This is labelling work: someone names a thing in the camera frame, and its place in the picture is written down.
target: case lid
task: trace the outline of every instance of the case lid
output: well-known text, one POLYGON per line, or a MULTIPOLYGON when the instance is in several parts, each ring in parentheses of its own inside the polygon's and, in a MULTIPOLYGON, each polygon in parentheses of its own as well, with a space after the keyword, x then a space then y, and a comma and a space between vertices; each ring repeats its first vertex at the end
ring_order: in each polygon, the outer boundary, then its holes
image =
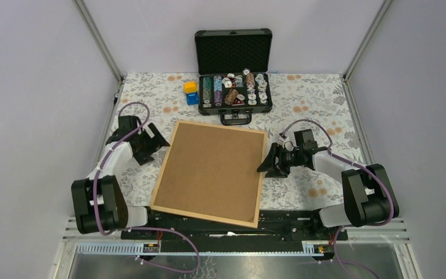
POLYGON ((199 74, 266 72, 272 32, 267 28, 200 30, 195 34, 199 74))

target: case handle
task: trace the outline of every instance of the case handle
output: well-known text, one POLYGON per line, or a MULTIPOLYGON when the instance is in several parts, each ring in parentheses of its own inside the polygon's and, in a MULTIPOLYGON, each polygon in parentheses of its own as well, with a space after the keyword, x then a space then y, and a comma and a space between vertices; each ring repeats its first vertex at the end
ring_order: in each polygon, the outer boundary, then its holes
POLYGON ((252 121, 252 112, 246 112, 246 118, 238 118, 238 113, 232 114, 231 119, 225 119, 225 113, 220 114, 221 124, 225 126, 231 125, 247 125, 252 121))

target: robotic arm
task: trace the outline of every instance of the robotic arm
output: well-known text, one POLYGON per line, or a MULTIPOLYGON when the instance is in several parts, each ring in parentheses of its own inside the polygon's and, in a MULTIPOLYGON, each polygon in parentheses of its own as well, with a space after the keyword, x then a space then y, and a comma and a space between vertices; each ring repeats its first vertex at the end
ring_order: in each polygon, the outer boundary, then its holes
MULTIPOLYGON (((285 178, 290 168, 305 166, 320 171, 343 184, 344 203, 316 210, 313 220, 319 227, 354 225, 355 227, 385 221, 390 213, 387 195, 368 173, 329 154, 327 147, 319 147, 312 130, 294 132, 297 146, 289 151, 278 143, 273 143, 269 154, 257 169, 267 172, 266 177, 285 178), (365 189, 372 189, 367 195, 365 189)), ((386 187, 394 205, 394 217, 399 215, 399 207, 383 166, 366 166, 386 187)))
POLYGON ((97 202, 100 221, 104 230, 119 230, 126 227, 144 226, 148 222, 145 207, 127 206, 120 191, 120 179, 125 165, 133 157, 143 165, 154 159, 151 154, 161 147, 170 146, 153 123, 148 125, 153 133, 151 137, 146 130, 141 129, 128 137, 124 142, 118 142, 134 129, 139 127, 140 119, 136 116, 119 116, 118 129, 107 140, 105 153, 99 161, 99 166, 86 179, 76 180, 71 186, 73 194, 74 213, 78 230, 82 234, 98 231, 93 211, 93 181, 96 172, 101 170, 97 180, 97 202), (103 158, 110 154, 109 160, 101 166, 103 158))

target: table surface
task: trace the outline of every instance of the table surface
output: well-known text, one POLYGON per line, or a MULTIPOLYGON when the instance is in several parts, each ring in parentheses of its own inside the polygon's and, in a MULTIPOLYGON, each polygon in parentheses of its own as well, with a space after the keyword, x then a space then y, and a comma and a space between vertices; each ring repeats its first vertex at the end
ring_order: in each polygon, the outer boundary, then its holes
MULTIPOLYGON (((117 128, 117 113, 126 104, 141 101, 150 108, 150 122, 154 123, 168 141, 177 120, 191 120, 221 124, 219 116, 203 116, 196 105, 189 106, 182 86, 188 81, 198 82, 196 73, 131 73, 125 79, 112 133, 117 128)), ((362 162, 360 143, 353 127, 350 109, 338 74, 269 74, 273 109, 269 113, 252 115, 252 122, 244 128, 268 132, 268 147, 291 122, 308 118, 323 125, 333 140, 333 152, 362 162)), ((142 106, 130 106, 123 115, 146 117, 142 106)), ((308 123, 297 123, 293 131, 311 128, 319 146, 329 141, 323 132, 308 123)), ((163 148, 153 154, 154 161, 139 166, 131 160, 120 179, 120 187, 127 205, 146 206, 166 154, 163 148)), ((262 186, 261 209, 314 210, 343 201, 342 186, 336 180, 305 167, 294 167, 288 178, 265 178, 262 186)))

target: yellow block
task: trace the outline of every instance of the yellow block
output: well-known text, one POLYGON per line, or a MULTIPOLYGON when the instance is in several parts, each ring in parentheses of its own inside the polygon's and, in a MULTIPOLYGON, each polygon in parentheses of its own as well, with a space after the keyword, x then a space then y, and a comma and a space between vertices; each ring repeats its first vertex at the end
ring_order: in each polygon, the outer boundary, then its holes
POLYGON ((195 81, 184 83, 185 94, 197 92, 197 84, 195 81))

